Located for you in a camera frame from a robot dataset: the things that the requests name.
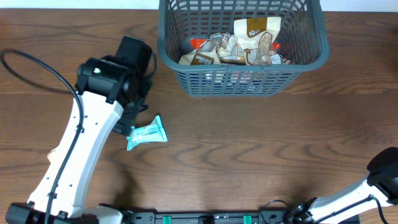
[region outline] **table surface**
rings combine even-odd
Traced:
[[[112,133],[91,180],[98,203],[159,212],[257,210],[273,199],[297,205],[336,193],[366,175],[368,162],[398,143],[398,14],[326,12],[330,58],[269,98],[191,98],[159,62],[147,97],[167,143]],[[114,54],[124,35],[154,50],[157,11],[0,9],[0,49],[32,53],[71,83],[89,57]],[[9,57],[25,77],[62,84]],[[45,174],[65,130],[72,97],[28,86],[0,68],[0,214],[24,202]],[[385,208],[398,221],[398,208]],[[380,223],[376,210],[363,223]]]

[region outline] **brown label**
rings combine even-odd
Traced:
[[[213,64],[214,64],[214,58],[198,53],[196,53],[193,56],[191,62],[191,65],[213,65]]]
[[[246,19],[248,24],[247,35],[249,38],[257,36],[262,31],[267,30],[267,18]]]

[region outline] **basket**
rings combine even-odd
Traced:
[[[193,50],[190,40],[216,32],[233,33],[234,20],[282,18],[278,53],[295,65],[180,65]],[[160,58],[192,96],[269,96],[281,92],[302,72],[320,68],[329,46],[319,0],[160,0]]]

